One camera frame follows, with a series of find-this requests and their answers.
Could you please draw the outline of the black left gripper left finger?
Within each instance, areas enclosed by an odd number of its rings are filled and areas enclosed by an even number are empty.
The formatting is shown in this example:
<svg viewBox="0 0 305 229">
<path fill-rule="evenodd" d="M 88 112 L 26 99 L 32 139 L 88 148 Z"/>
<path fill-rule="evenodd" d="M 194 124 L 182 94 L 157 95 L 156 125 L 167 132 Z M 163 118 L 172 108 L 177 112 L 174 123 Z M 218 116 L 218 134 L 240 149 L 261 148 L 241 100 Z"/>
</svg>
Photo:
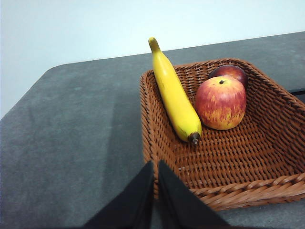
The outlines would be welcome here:
<svg viewBox="0 0 305 229">
<path fill-rule="evenodd" d="M 150 161 L 125 189 L 93 216 L 86 229 L 147 229 L 153 208 L 153 163 Z"/>
</svg>

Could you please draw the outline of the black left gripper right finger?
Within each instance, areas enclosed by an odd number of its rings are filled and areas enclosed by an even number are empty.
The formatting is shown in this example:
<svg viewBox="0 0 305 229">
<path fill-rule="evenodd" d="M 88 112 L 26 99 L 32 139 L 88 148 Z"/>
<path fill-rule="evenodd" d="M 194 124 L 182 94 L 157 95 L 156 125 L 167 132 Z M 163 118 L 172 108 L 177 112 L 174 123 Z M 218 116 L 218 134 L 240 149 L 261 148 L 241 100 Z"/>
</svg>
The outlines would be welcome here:
<svg viewBox="0 0 305 229">
<path fill-rule="evenodd" d="M 158 164 L 159 196 L 179 229 L 227 229 L 229 224 L 198 199 L 163 161 Z"/>
</svg>

